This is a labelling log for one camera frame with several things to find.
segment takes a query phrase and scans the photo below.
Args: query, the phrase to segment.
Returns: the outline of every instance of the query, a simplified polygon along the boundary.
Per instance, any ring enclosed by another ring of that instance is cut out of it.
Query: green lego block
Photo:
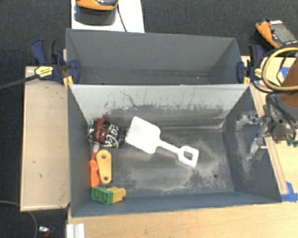
[[[107,205],[113,203],[113,194],[106,187],[96,186],[91,189],[91,198]]]

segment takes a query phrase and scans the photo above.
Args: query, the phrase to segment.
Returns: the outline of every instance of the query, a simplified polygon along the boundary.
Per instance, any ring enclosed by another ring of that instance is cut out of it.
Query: gray panel
[[[281,202],[281,197],[268,152],[262,160],[247,161],[246,154],[259,130],[258,124],[246,124],[236,131],[236,121],[241,112],[255,110],[250,90],[237,102],[226,118],[226,130],[223,133],[234,190]]]
[[[81,84],[208,84],[235,39],[67,29],[66,40],[67,59],[80,61]],[[237,45],[230,52],[240,57]],[[224,70],[235,75],[236,65],[217,70],[212,83],[227,83],[219,77]]]
[[[70,88],[87,122],[106,115],[120,126],[129,126],[133,116],[138,115],[162,129],[172,127],[187,132],[198,126],[221,127],[247,86],[71,85]]]
[[[82,208],[79,212],[77,212],[77,214],[72,217],[179,211],[263,203],[276,202],[266,198],[240,192],[224,192],[187,196],[129,198],[124,202],[116,203],[113,205],[104,205],[99,202],[90,201],[84,208]]]
[[[71,211],[75,214],[90,201],[87,123],[71,91],[68,91]]]
[[[228,48],[216,62],[214,69],[209,74],[211,84],[236,84],[236,66],[241,61],[236,39],[233,39]]]

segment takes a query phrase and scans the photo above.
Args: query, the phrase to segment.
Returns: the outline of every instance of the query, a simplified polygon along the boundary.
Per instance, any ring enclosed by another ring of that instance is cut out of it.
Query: shovel handle
[[[187,165],[187,166],[190,166],[190,167],[193,167],[195,168],[196,165],[197,165],[197,162],[198,162],[198,157],[199,157],[199,150],[195,149],[195,148],[192,148],[190,146],[182,146],[181,148],[178,148],[174,145],[171,145],[171,144],[168,144],[167,142],[164,142],[164,141],[160,141],[160,144],[159,144],[160,147],[162,147],[163,149],[165,150],[168,150],[172,153],[175,153],[177,156],[178,156],[178,160]],[[192,155],[191,158],[187,158],[184,153],[187,152],[189,154]]]

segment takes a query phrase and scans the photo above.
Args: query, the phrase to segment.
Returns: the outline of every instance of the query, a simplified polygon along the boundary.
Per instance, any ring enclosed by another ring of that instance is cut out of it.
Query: yellow cable
[[[297,86],[275,86],[273,85],[272,83],[270,83],[268,80],[267,80],[267,77],[266,77],[266,74],[267,74],[267,68],[270,64],[270,62],[272,61],[273,58],[275,58],[276,56],[278,56],[279,54],[281,53],[284,53],[284,52],[288,52],[288,51],[298,51],[298,48],[297,47],[290,47],[290,48],[283,48],[283,49],[280,49],[280,50],[277,50],[276,52],[274,52],[267,60],[266,62],[266,65],[264,66],[263,68],[263,75],[262,75],[262,79],[265,83],[265,85],[267,87],[269,87],[270,89],[272,90],[276,90],[276,91],[298,91],[298,85]]]

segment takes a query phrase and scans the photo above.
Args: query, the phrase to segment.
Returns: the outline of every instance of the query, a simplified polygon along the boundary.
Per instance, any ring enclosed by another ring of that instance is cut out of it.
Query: blue tape
[[[293,186],[290,182],[286,182],[286,185],[289,193],[281,195],[282,201],[296,203],[298,201],[298,193],[294,193]]]
[[[282,73],[283,78],[286,77],[286,75],[287,75],[289,69],[290,69],[289,67],[282,67],[282,68],[280,69],[280,72]]]

